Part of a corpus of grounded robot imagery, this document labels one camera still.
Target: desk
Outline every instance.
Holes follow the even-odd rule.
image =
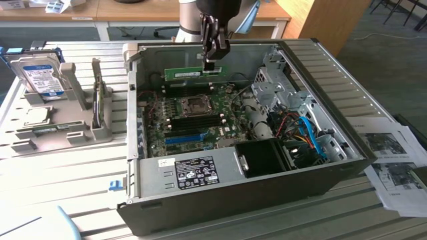
[[[280,39],[291,17],[275,1],[261,1],[255,27],[273,27],[271,38]],[[103,0],[96,14],[96,28],[101,41],[109,41],[108,27],[179,27],[177,0],[145,0],[123,4]]]
[[[100,0],[69,8],[61,14],[45,13],[44,7],[0,11],[0,28],[95,27]]]
[[[291,17],[275,1],[261,1],[249,37],[260,34],[280,39]],[[61,14],[45,13],[43,7],[0,11],[0,28],[92,27],[101,41],[109,41],[108,27],[179,27],[179,0],[145,0],[124,4],[113,0],[87,0],[87,4],[69,8]]]
[[[115,42],[48,42],[60,47],[67,62],[76,64],[80,84],[92,86],[91,61],[101,61],[103,79],[112,88],[112,142],[0,161],[0,206],[20,207],[30,213],[60,205],[79,227],[85,240],[140,240],[132,236],[116,210],[125,193],[107,193],[109,180],[127,173],[127,71],[123,44]],[[345,117],[388,117],[387,111],[348,74],[320,44],[309,39],[287,39],[285,43],[323,87]],[[0,107],[4,121],[22,114],[22,85],[16,79]],[[341,181],[323,196],[309,197],[255,212],[219,219],[188,228],[156,233],[159,239],[292,239],[292,240],[403,240],[421,239],[427,219],[400,217],[384,210],[365,176]]]

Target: power supply label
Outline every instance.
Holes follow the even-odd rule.
[[[212,156],[175,161],[175,170],[181,190],[220,183]]]

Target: wire bundle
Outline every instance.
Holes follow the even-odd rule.
[[[325,158],[325,153],[316,141],[317,135],[319,131],[316,125],[307,119],[307,117],[300,116],[295,112],[285,112],[275,137],[301,140],[312,149],[316,150],[317,154]]]

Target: paper document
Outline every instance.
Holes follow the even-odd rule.
[[[347,118],[377,160],[364,170],[387,210],[427,217],[427,190],[411,169],[427,165],[427,153],[408,127],[385,117]]]

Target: green circuit board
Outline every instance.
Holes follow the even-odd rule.
[[[171,132],[168,119],[188,117],[184,114],[181,104],[183,100],[188,97],[159,97],[161,101],[159,101],[155,106],[155,117],[149,118],[147,123],[147,152],[149,158],[223,148],[228,147],[231,145],[229,143],[233,141],[241,142],[247,140],[245,132],[241,130],[239,123],[233,118],[231,109],[231,100],[237,94],[237,91],[233,90],[227,93],[225,87],[225,85],[215,87],[213,92],[208,95],[212,108],[211,114],[223,114],[221,119],[225,119],[225,123],[219,126],[197,129],[204,135],[203,141],[165,144],[165,133]],[[153,105],[153,100],[153,98],[148,99],[148,111],[151,109],[149,106]],[[245,123],[244,112],[236,109],[235,114],[239,116],[239,121]]]

